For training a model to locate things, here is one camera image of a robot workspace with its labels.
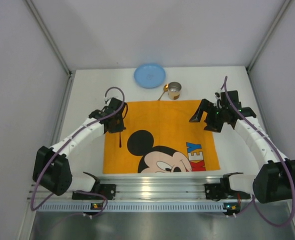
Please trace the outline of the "gold fork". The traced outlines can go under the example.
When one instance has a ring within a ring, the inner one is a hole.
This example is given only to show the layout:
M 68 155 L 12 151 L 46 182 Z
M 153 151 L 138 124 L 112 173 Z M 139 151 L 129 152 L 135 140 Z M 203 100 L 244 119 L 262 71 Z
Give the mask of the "gold fork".
M 119 132 L 119 147 L 122 148 L 122 137 L 121 137 L 121 132 Z

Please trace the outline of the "gold spoon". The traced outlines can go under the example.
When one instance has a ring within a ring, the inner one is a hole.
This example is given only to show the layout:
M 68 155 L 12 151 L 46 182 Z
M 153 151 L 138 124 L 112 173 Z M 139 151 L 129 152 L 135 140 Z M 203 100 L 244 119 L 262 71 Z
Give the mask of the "gold spoon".
M 165 84 L 164 87 L 163 87 L 163 92 L 162 94 L 160 95 L 160 97 L 157 99 L 158 101 L 160 101 L 163 97 L 163 95 L 169 90 L 169 84 Z

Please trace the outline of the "orange Mickey Mouse placemat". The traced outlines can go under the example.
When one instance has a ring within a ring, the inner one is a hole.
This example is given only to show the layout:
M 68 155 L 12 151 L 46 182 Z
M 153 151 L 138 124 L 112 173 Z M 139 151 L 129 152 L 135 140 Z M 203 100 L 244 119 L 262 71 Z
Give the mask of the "orange Mickey Mouse placemat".
M 213 133 L 189 122 L 198 100 L 128 103 L 126 129 L 107 133 L 103 173 L 193 173 L 220 170 Z

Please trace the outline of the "blue plate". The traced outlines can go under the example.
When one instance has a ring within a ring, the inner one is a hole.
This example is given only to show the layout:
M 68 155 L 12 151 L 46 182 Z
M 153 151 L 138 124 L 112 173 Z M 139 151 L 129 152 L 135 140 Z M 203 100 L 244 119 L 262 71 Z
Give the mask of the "blue plate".
M 140 65 L 133 74 L 135 82 L 142 88 L 154 89 L 164 83 L 166 79 L 165 69 L 157 63 Z

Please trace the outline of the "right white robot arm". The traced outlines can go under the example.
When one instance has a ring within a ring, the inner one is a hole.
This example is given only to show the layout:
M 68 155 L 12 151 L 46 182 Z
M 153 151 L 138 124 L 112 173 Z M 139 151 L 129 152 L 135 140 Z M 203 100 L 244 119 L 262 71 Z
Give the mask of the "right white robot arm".
M 219 133 L 230 125 L 243 139 L 257 162 L 257 173 L 224 174 L 220 183 L 226 193 L 243 192 L 262 204 L 295 198 L 295 159 L 290 160 L 272 143 L 251 107 L 243 107 L 238 91 L 215 93 L 216 102 L 202 99 L 190 118 L 198 123 L 206 113 L 204 130 Z

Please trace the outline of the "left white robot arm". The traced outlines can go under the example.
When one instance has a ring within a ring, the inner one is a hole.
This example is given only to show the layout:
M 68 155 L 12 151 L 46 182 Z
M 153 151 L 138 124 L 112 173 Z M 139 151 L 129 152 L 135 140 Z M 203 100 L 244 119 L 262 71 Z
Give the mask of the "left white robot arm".
M 92 192 L 99 179 L 85 170 L 75 169 L 81 164 L 72 163 L 72 158 L 96 138 L 125 130 L 127 111 L 126 102 L 112 97 L 103 109 L 91 112 L 69 136 L 50 147 L 39 148 L 32 175 L 35 186 L 41 186 L 56 196 L 68 191 Z

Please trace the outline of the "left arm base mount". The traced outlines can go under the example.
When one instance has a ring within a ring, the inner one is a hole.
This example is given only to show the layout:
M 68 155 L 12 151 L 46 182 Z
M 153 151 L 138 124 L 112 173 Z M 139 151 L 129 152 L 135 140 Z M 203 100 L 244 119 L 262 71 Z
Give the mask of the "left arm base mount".
M 116 188 L 117 186 L 115 184 L 99 184 L 94 187 L 94 189 L 91 191 L 95 194 L 100 194 L 105 196 L 108 200 L 113 200 L 116 195 Z M 72 199 L 73 200 L 102 200 L 100 196 L 93 196 L 93 195 L 87 195 L 84 193 L 72 193 Z

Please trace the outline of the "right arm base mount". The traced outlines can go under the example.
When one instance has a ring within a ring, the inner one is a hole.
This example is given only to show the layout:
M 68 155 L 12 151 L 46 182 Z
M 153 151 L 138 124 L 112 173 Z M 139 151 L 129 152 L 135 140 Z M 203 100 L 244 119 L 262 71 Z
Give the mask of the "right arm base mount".
M 220 200 L 249 200 L 251 196 L 242 191 L 227 191 L 220 183 L 206 183 L 204 185 L 205 198 L 212 201 Z

